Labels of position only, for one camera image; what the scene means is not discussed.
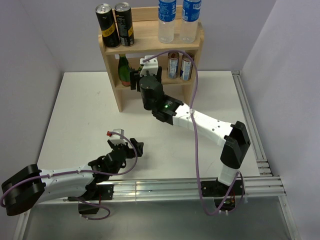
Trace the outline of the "green glass bottle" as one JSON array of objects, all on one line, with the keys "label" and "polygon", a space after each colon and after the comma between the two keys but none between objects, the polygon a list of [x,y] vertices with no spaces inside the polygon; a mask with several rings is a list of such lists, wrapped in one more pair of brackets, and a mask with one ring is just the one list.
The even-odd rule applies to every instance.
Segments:
[{"label": "green glass bottle", "polygon": [[143,65],[140,65],[140,67],[138,68],[138,73],[140,74],[140,72],[142,71],[142,69],[143,69]]},{"label": "green glass bottle", "polygon": [[119,80],[121,81],[121,84],[125,87],[129,87],[131,85],[131,80],[130,80],[131,67],[129,65],[129,62],[125,54],[119,55],[117,71],[118,71],[118,77],[119,77]]}]

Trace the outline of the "silver red-tab can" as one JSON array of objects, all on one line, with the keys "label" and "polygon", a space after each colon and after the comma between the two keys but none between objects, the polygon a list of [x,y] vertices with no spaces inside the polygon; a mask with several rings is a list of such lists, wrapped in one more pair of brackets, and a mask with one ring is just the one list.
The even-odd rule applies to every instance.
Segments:
[{"label": "silver red-tab can", "polygon": [[178,52],[168,53],[167,77],[175,79],[178,76],[180,54]]}]

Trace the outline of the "silver blue energy can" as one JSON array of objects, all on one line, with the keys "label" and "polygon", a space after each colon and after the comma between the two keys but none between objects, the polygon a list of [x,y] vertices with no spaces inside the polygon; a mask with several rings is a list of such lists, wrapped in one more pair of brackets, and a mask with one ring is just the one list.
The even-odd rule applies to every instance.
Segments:
[{"label": "silver blue energy can", "polygon": [[181,67],[179,77],[182,81],[189,81],[192,75],[194,55],[191,52],[187,52],[187,55],[190,56],[191,60],[187,55],[183,54],[181,59]]}]

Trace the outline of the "clear water bottle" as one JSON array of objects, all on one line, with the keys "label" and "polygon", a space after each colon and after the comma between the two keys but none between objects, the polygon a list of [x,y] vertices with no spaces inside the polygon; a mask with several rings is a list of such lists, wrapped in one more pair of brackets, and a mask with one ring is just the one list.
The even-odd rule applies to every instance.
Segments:
[{"label": "clear water bottle", "polygon": [[161,43],[171,43],[174,39],[176,0],[158,1],[158,40]]},{"label": "clear water bottle", "polygon": [[180,26],[180,40],[184,43],[193,43],[196,39],[201,6],[201,0],[183,1]]}]

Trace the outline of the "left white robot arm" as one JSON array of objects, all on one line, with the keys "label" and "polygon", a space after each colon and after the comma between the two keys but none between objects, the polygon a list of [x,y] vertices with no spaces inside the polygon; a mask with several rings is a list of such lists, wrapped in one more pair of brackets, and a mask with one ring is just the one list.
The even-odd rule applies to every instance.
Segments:
[{"label": "left white robot arm", "polygon": [[39,169],[37,164],[24,167],[2,183],[1,207],[8,216],[16,216],[50,200],[94,200],[99,195],[99,183],[120,176],[128,159],[136,160],[143,155],[144,143],[135,138],[119,143],[108,140],[108,144],[110,153],[82,166],[58,170]]}]

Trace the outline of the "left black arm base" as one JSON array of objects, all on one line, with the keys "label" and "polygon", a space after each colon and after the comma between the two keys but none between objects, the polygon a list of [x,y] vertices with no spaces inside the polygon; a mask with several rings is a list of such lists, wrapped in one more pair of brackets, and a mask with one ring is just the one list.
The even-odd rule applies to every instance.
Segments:
[{"label": "left black arm base", "polygon": [[80,197],[68,197],[69,202],[78,202],[78,212],[81,217],[94,220],[95,218],[89,215],[98,213],[102,206],[102,200],[112,200],[114,193],[113,184],[94,184],[86,188],[86,192]]}]

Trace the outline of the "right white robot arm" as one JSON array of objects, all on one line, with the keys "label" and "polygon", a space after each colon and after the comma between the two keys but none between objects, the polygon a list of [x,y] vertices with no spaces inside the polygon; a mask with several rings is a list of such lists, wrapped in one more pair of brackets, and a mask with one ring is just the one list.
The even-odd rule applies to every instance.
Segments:
[{"label": "right white robot arm", "polygon": [[200,113],[186,103],[166,95],[161,83],[162,74],[141,75],[138,70],[130,72],[130,88],[141,93],[143,107],[163,123],[192,130],[222,147],[222,169],[217,177],[216,189],[222,195],[229,194],[233,180],[240,169],[251,145],[246,125],[223,122]]}]

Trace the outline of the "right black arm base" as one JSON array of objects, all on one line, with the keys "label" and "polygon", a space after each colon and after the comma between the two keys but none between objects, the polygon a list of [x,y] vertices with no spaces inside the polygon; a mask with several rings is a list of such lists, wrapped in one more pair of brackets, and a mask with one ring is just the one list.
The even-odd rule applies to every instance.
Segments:
[{"label": "right black arm base", "polygon": [[[221,198],[215,199],[214,204],[216,207],[220,205],[222,199],[225,197],[229,187],[219,183],[217,180],[206,180],[201,181],[201,190],[203,197],[214,197]],[[232,189],[230,190],[228,197],[223,202],[221,207],[222,211],[230,211],[236,207],[237,201],[236,197],[241,197],[245,193],[245,189],[241,180],[236,180],[233,184]]]}]

